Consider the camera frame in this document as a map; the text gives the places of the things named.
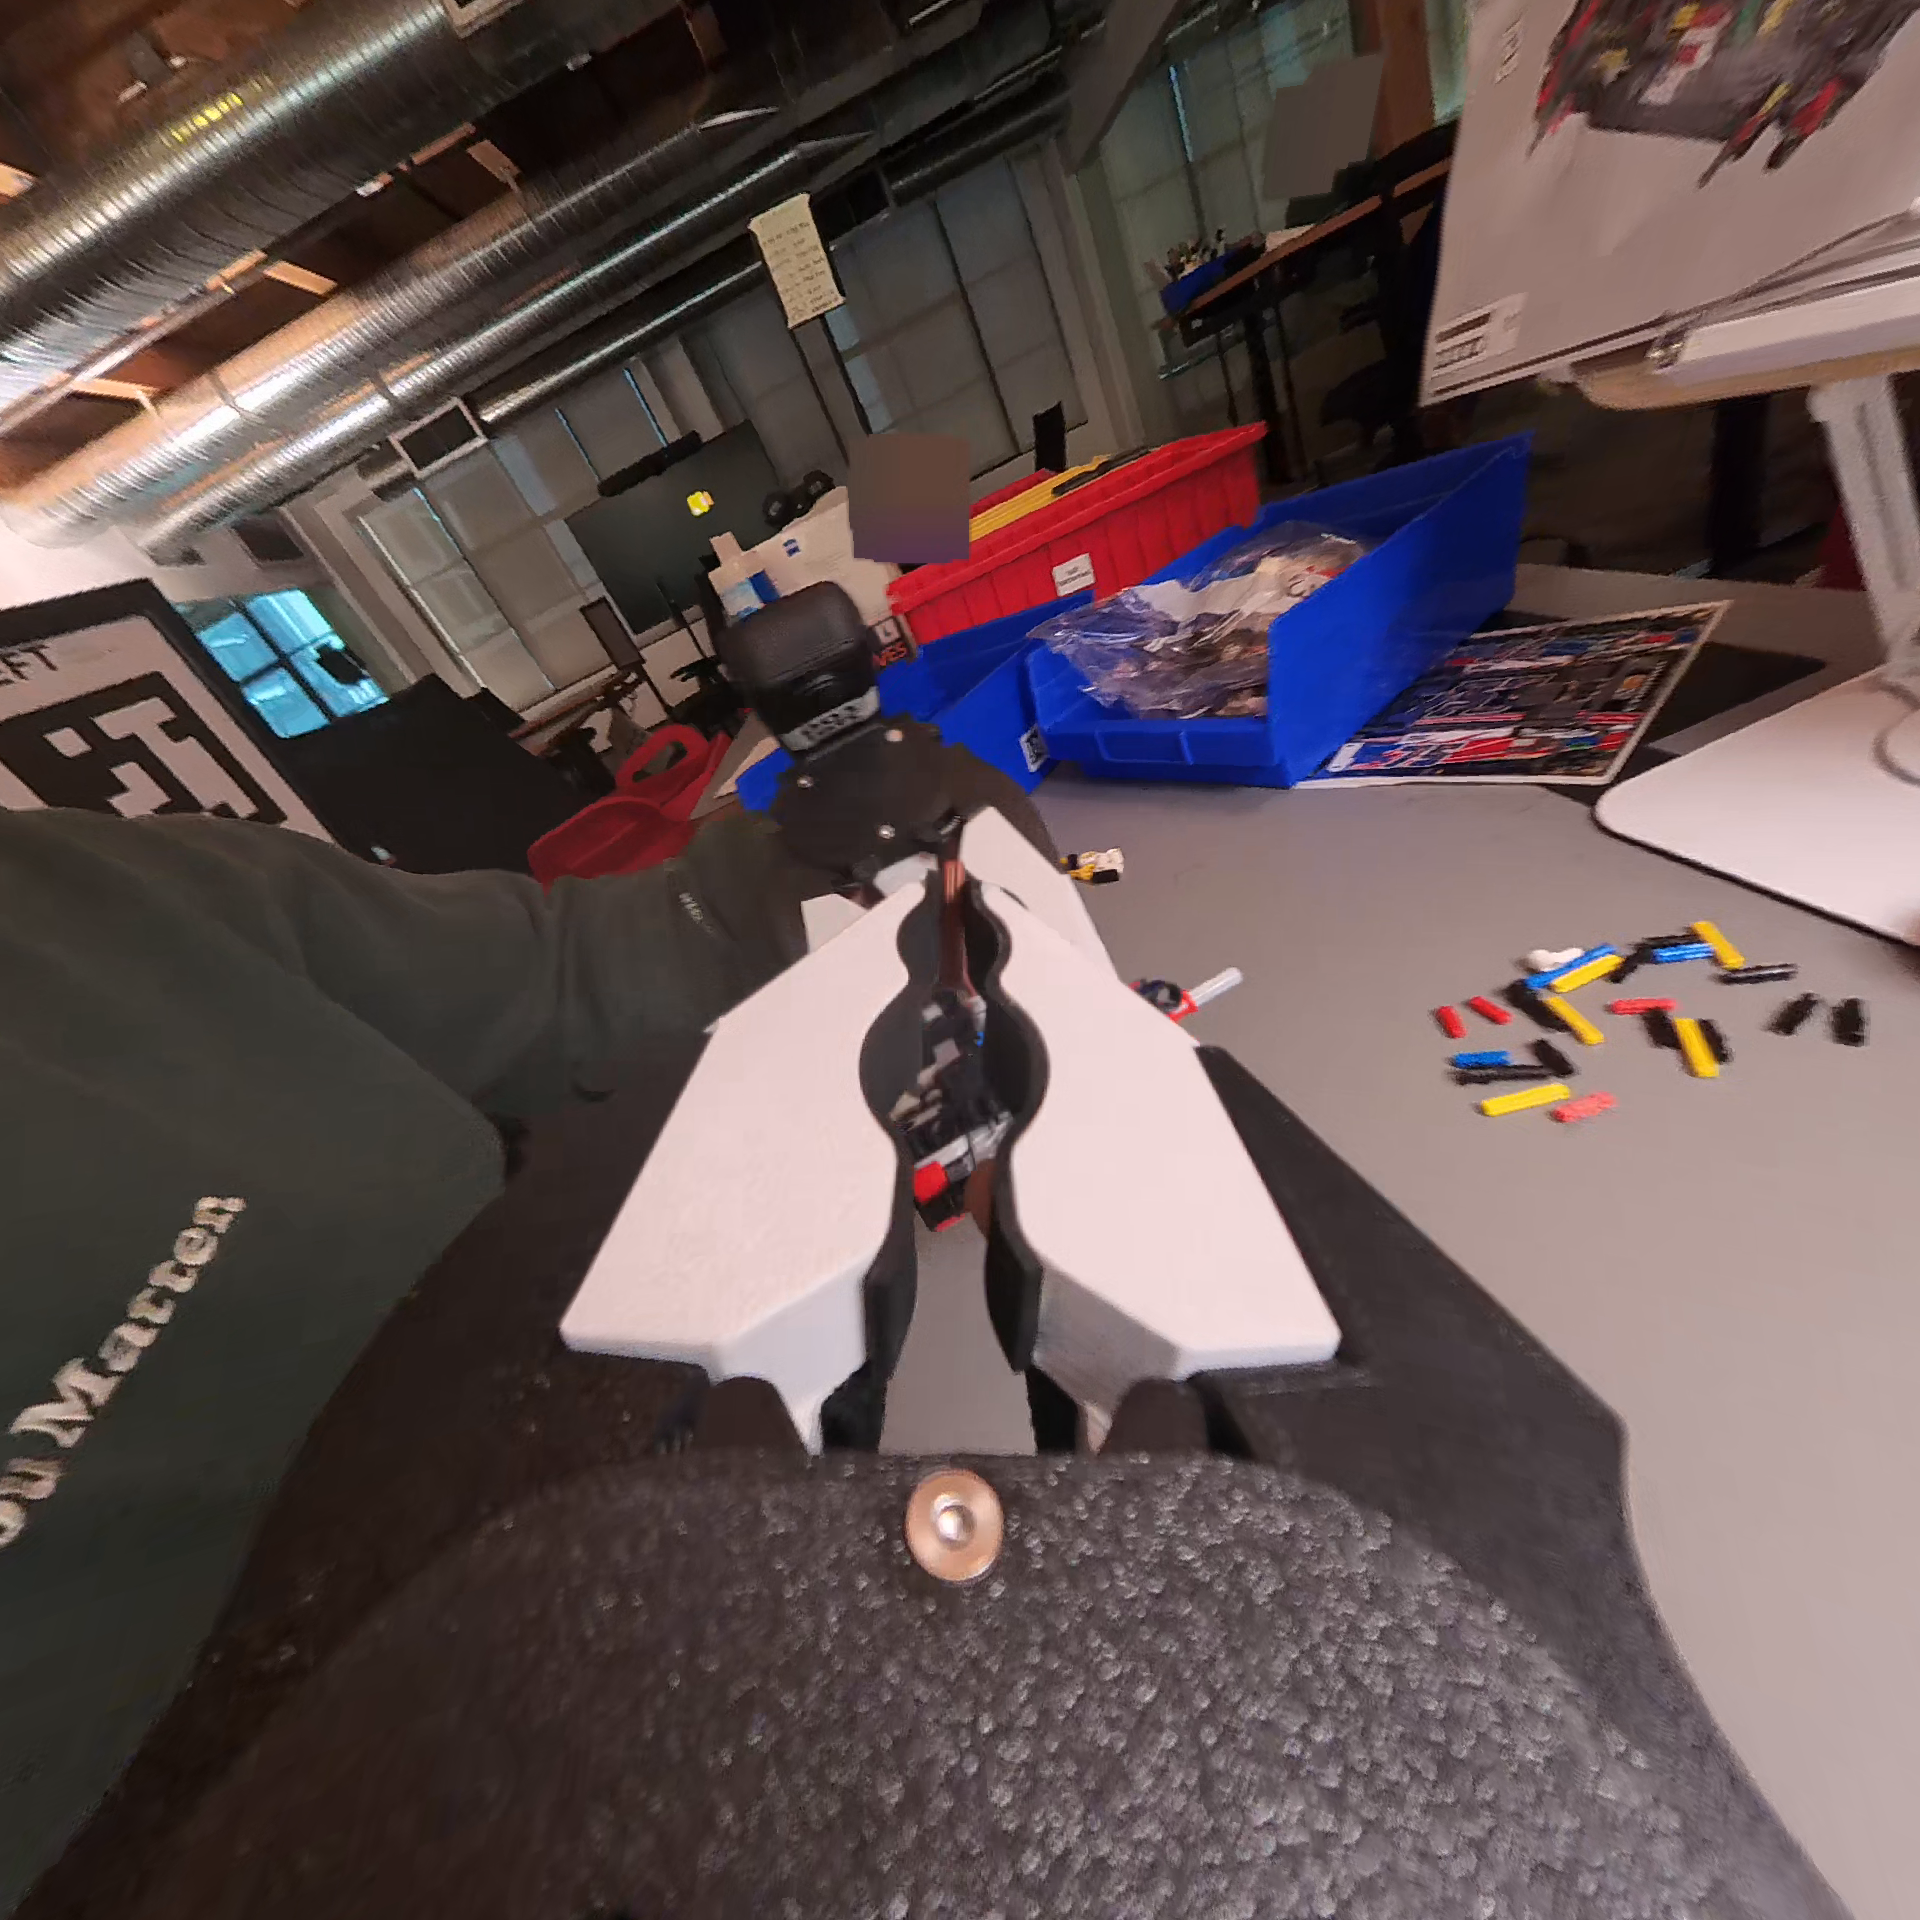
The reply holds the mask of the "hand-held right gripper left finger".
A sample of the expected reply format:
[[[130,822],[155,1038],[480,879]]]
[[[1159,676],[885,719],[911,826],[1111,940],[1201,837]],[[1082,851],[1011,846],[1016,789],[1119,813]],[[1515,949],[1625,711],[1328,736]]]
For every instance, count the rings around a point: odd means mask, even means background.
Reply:
[[[804,1446],[876,1451],[917,1305],[915,1158],[939,884],[911,879],[714,1021],[558,1333],[768,1385]]]

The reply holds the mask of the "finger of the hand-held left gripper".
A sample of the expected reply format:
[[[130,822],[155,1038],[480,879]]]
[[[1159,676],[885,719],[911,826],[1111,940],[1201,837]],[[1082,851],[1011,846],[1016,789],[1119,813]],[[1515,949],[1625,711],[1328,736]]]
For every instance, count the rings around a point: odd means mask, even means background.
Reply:
[[[907,922],[907,887],[858,901],[847,894],[804,898],[804,933],[811,968],[897,968],[897,930]]]
[[[1001,996],[1005,962],[1090,999],[1118,999],[1119,977],[1090,922],[1082,887],[1056,869],[1011,819],[980,809],[956,832],[956,922],[971,990]]]

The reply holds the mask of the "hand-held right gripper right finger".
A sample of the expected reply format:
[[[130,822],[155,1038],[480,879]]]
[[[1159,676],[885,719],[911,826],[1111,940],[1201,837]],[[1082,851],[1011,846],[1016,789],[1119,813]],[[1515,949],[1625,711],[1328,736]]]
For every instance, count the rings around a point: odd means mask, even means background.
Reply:
[[[1011,887],[968,879],[992,1163],[982,1298],[1039,1446],[1101,1451],[1141,1385],[1322,1369],[1339,1322],[1209,1053]]]

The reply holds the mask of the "lego car chassis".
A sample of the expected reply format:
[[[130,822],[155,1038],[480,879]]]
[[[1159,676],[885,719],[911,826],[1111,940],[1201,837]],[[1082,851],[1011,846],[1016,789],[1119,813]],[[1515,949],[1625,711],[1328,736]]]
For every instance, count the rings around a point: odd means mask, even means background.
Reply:
[[[1140,999],[1145,999],[1159,1012],[1164,1012],[1169,1021],[1183,1026],[1190,1021],[1201,1007],[1209,1007],[1214,999],[1234,990],[1244,985],[1244,973],[1239,968],[1223,968],[1223,973],[1214,973],[1190,989],[1177,985],[1177,980],[1132,980],[1132,990]]]

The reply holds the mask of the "black lego beam subassembly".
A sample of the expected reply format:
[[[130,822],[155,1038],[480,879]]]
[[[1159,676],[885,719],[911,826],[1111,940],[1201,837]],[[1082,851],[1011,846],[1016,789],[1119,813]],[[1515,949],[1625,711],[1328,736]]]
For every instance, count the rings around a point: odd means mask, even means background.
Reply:
[[[982,1064],[982,1002],[936,989],[922,1018],[922,1069],[892,1123],[915,1158],[915,1207],[927,1233],[968,1215],[971,1174],[993,1163],[1011,1115]]]

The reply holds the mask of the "pile of lego pins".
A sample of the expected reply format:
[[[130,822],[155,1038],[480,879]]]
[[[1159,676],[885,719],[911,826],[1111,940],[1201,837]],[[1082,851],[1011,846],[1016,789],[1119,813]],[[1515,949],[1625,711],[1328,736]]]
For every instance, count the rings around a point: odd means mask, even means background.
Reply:
[[[1432,1002],[1421,1026],[1481,1117],[1534,1115],[1566,1129],[1619,1110],[1632,1049],[1677,1083],[1721,1089],[1786,1043],[1859,1053],[1878,1035],[1869,996],[1832,990],[1712,916],[1532,946],[1506,980]]]

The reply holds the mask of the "person's left forearm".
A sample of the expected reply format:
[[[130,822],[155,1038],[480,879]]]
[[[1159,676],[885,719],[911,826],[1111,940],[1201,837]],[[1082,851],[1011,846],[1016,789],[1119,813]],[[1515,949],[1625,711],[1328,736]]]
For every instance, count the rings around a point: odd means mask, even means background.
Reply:
[[[598,879],[370,878],[329,990],[489,1117],[606,1094],[804,958],[813,878],[751,819]]]

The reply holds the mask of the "white cardboard box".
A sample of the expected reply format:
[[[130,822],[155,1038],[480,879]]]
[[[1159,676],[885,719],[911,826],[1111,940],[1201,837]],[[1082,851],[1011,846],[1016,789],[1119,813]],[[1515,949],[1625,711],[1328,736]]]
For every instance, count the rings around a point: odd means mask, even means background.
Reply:
[[[892,616],[889,588],[897,567],[854,554],[847,492],[827,492],[755,546],[744,546],[733,533],[718,533],[711,551],[718,559],[711,588],[726,625],[739,625],[811,584],[842,588],[864,625]]]

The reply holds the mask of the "blue plastic bin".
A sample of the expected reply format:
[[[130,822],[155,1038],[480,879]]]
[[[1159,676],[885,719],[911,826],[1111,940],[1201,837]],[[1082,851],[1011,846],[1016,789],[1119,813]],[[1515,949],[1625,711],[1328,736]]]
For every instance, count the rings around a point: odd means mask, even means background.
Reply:
[[[1132,714],[1053,647],[1027,656],[1044,747],[1098,780],[1294,789],[1515,588],[1532,434],[1283,499],[1201,539],[1159,581],[1183,584],[1286,524],[1341,536],[1358,559],[1294,612],[1254,616],[1256,711]]]
[[[1051,757],[1023,670],[1033,633],[1090,603],[1096,591],[1082,588],[917,647],[915,660],[876,672],[881,714],[932,724],[942,745],[993,766],[1023,794],[1034,793]]]

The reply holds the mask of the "red plastic crate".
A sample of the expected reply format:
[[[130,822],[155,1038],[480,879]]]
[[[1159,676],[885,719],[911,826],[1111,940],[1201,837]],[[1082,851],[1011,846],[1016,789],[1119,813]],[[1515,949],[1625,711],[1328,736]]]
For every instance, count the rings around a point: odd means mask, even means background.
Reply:
[[[889,584],[926,647],[1074,591],[1132,588],[1260,507],[1266,422],[1169,441],[1132,460],[1033,475],[971,502],[968,551]]]

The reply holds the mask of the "wooden desk with black legs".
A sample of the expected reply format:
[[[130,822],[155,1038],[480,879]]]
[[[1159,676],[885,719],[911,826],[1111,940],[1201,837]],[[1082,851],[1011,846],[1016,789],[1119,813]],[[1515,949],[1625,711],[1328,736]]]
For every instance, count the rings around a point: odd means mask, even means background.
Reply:
[[[1333,411],[1328,422],[1346,419],[1387,434],[1393,466],[1428,452],[1421,376],[1453,143],[1456,122],[1441,122],[1379,159],[1354,164],[1346,181],[1358,195],[1346,208],[1280,238],[1244,238],[1220,264],[1196,271],[1196,292],[1164,290],[1159,334],[1169,348],[1201,348],[1217,360],[1227,345],[1244,348],[1268,489],[1322,477],[1299,411],[1283,302],[1305,292],[1322,264],[1339,250],[1373,279],[1358,321],[1376,325],[1379,360],[1335,386],[1328,402],[1346,398],[1346,411]]]

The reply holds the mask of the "black framed marker sign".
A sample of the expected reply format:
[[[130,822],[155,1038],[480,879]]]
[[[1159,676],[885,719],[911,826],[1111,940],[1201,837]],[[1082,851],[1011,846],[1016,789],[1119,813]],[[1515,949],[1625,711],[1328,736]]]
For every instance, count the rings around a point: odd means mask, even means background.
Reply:
[[[324,822],[271,730],[149,581],[3,612],[3,809]]]

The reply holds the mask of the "white book stand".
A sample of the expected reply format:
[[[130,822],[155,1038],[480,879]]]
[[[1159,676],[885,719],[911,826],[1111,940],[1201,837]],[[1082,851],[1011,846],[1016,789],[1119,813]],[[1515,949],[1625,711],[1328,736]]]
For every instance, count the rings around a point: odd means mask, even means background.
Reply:
[[[1752,290],[1573,380],[1611,411],[1802,393],[1818,425],[1878,667],[1626,780],[1601,827],[1917,946],[1917,228]]]

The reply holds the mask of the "dark wall screen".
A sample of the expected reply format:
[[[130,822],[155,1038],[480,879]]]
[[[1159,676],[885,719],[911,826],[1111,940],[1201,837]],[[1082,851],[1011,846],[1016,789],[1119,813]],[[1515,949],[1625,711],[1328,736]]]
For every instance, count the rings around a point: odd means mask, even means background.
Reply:
[[[779,475],[746,422],[633,489],[583,502],[563,524],[625,625],[649,633],[695,612],[722,533],[739,546],[768,536],[764,499],[774,492],[779,492]]]

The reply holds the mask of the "silver ventilation duct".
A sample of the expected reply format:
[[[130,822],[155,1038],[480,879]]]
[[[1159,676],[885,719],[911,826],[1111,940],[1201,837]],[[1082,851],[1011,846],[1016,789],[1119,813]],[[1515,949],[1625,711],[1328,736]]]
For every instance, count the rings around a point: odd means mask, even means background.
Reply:
[[[149,419],[6,489],[3,524],[37,546],[123,528],[173,563],[868,142],[860,115],[788,131],[768,106],[744,106],[531,174]]]
[[[312,5],[3,203],[3,402],[673,5]]]

